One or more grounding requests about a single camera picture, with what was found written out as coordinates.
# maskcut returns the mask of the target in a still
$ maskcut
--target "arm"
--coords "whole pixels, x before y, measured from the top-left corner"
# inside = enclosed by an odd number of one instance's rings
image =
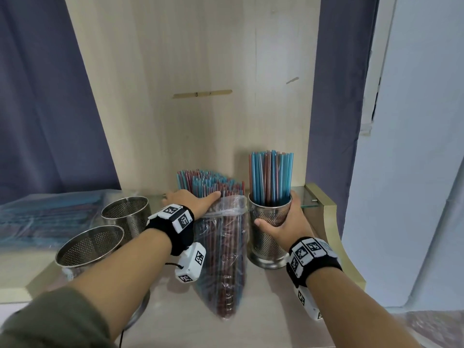
[[[187,190],[180,190],[168,193],[163,204],[185,205],[198,219],[219,197],[220,192],[196,198]],[[85,271],[69,286],[95,306],[108,323],[111,339],[115,339],[158,277],[170,253],[169,237],[151,228]]]
[[[280,227],[258,219],[256,225],[289,250],[299,238],[314,237],[303,215],[301,202],[292,192],[292,205]],[[339,348],[419,348],[420,345],[374,299],[370,298],[339,269],[322,268],[306,280],[314,300]]]

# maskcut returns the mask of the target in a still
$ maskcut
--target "green sleeve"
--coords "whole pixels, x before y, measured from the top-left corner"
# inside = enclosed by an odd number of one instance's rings
[[[0,347],[114,347],[100,313],[82,294],[63,287],[41,294],[3,324]]]

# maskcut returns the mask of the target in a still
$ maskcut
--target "brown adhesive mark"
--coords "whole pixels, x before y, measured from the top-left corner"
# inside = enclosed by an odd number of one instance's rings
[[[293,78],[293,79],[287,81],[287,83],[285,83],[285,84],[291,83],[291,82],[293,82],[293,81],[297,81],[298,79],[300,79],[300,77],[295,77],[295,78]]]
[[[213,95],[229,95],[230,93],[232,93],[231,89],[214,90],[214,91],[197,91],[196,93],[174,94],[173,99],[185,99],[188,97],[202,97],[202,96],[213,96]]]

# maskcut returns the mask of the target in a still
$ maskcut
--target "hand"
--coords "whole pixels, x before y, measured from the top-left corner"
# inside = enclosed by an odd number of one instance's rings
[[[255,225],[264,233],[269,234],[285,251],[289,251],[290,247],[301,237],[314,237],[314,232],[306,220],[303,210],[301,209],[301,201],[298,194],[291,191],[291,205],[285,222],[274,227],[263,219],[257,218]]]
[[[212,203],[221,197],[221,192],[214,192],[205,198],[197,198],[187,189],[180,189],[177,192],[166,193],[166,199],[163,199],[163,205],[177,204],[188,207],[193,213],[195,220],[208,211]]]

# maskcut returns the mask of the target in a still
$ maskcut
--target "metal container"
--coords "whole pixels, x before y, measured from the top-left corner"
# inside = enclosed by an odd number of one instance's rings
[[[282,206],[260,206],[253,203],[248,195],[250,220],[252,232],[248,245],[248,258],[263,269],[280,269],[287,263],[287,252],[268,234],[261,232],[254,224],[257,218],[267,221],[270,225],[278,227],[284,223],[290,210],[290,201]]]
[[[118,249],[123,238],[124,230],[119,226],[91,228],[62,246],[55,262],[70,281]]]
[[[150,215],[150,204],[145,197],[122,198],[101,211],[101,217],[107,225],[117,225],[124,229],[124,244],[143,232]]]

